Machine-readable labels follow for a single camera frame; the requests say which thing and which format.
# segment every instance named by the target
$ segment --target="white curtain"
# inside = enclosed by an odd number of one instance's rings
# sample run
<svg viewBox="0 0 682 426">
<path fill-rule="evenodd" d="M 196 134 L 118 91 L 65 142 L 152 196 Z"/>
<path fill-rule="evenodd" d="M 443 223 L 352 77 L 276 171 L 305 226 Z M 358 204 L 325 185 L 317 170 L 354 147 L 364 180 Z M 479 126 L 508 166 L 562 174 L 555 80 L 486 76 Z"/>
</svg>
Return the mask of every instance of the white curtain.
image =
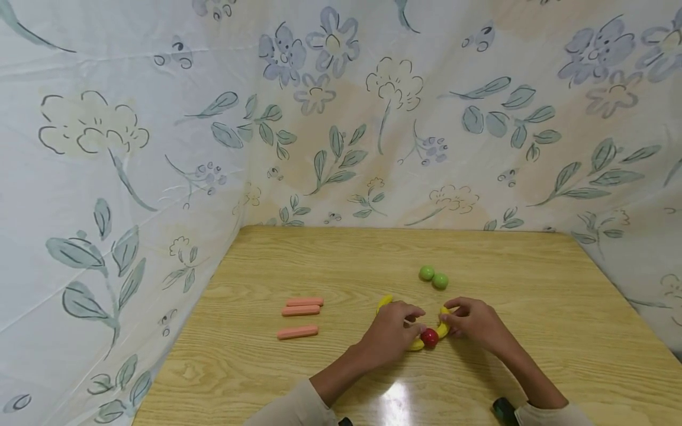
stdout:
<svg viewBox="0 0 682 426">
<path fill-rule="evenodd" d="M 681 7 L 0 0 L 0 424 L 129 425 L 248 224 L 570 233 L 682 358 Z"/>
</svg>

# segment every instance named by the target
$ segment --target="yellow banana toy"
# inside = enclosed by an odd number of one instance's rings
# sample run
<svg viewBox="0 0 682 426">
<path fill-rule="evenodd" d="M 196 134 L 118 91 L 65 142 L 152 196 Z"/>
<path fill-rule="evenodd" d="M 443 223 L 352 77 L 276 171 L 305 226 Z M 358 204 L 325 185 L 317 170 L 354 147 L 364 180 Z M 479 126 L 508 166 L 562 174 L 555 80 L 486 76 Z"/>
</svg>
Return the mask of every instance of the yellow banana toy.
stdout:
<svg viewBox="0 0 682 426">
<path fill-rule="evenodd" d="M 379 313 L 379 309 L 381 309 L 382 306 L 388 305 L 392 301 L 393 301 L 393 295 L 392 294 L 386 294 L 384 297 L 382 297 L 381 300 L 379 301 L 379 304 L 376 307 L 375 315 Z M 441 314 L 449 314 L 449 313 L 450 313 L 450 311 L 448 310 L 448 308 L 446 308 L 445 306 L 441 306 Z M 442 339 L 445 336 L 447 336 L 447 334 L 449 332 L 450 332 L 450 326 L 445 324 L 444 322 L 441 322 L 438 325 L 438 328 L 436 329 L 436 333 L 438 333 L 439 339 Z M 415 341 L 413 341 L 412 344 L 410 345 L 410 347 L 408 348 L 408 350 L 410 350 L 410 351 L 421 350 L 421 349 L 424 349 L 424 342 L 419 337 L 417 339 L 415 339 Z"/>
</svg>

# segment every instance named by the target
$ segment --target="sleeve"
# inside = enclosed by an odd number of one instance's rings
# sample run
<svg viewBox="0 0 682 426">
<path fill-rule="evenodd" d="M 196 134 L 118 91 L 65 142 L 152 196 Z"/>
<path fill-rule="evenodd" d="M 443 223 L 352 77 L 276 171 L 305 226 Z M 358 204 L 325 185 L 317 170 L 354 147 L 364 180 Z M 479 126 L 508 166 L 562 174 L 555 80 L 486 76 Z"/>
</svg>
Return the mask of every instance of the sleeve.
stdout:
<svg viewBox="0 0 682 426">
<path fill-rule="evenodd" d="M 338 420 L 322 401 L 310 380 L 277 398 L 251 416 L 244 426 L 338 426 Z"/>
<path fill-rule="evenodd" d="M 594 426 L 575 404 L 559 410 L 541 410 L 526 404 L 515 413 L 520 426 Z"/>
</svg>

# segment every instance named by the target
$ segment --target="red ball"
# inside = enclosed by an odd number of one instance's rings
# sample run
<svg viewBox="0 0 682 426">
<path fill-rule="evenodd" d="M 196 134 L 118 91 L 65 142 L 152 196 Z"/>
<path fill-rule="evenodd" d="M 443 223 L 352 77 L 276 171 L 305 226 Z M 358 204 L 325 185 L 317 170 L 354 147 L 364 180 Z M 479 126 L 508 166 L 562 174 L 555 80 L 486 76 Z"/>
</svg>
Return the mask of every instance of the red ball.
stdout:
<svg viewBox="0 0 682 426">
<path fill-rule="evenodd" d="M 434 329 L 426 329 L 420 337 L 427 348 L 435 348 L 438 343 L 438 333 Z"/>
</svg>

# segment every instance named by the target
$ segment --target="black object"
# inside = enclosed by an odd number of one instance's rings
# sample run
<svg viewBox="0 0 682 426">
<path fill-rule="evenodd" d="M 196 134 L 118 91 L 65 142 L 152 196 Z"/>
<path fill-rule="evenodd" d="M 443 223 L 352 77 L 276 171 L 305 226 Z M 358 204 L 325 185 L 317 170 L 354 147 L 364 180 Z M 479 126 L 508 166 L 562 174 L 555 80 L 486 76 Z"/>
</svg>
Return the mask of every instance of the black object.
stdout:
<svg viewBox="0 0 682 426">
<path fill-rule="evenodd" d="M 514 406 L 507 398 L 498 398 L 492 403 L 492 412 L 504 426 L 519 426 L 514 411 Z"/>
</svg>

